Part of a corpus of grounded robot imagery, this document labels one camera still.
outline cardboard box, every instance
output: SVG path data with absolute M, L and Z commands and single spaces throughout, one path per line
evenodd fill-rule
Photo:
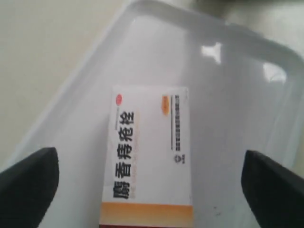
M 100 227 L 193 227 L 189 94 L 113 88 Z

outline orange label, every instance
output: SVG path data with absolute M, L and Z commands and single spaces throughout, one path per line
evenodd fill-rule
M 165 115 L 168 115 L 169 114 L 169 96 L 162 96 L 162 103 L 161 103 L 161 109 L 162 109 L 162 112 L 165 114 Z

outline red circle logo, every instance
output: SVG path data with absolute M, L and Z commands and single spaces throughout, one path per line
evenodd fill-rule
M 116 104 L 119 106 L 122 103 L 123 96 L 120 94 L 116 96 Z

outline beige background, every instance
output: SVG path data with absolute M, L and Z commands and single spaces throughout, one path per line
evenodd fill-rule
M 304 57 L 304 1 L 171 1 L 248 27 Z M 0 1 L 0 166 L 123 2 Z M 294 170 L 304 176 L 302 144 L 299 151 Z

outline white plastic tray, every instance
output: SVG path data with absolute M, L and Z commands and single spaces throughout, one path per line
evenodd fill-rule
M 244 153 L 258 150 L 293 164 L 304 116 L 303 72 L 297 54 L 251 32 L 156 0 L 134 1 L 7 166 L 55 146 L 59 187 L 40 227 L 97 227 L 112 86 L 187 86 L 195 227 L 255 227 L 240 186 Z

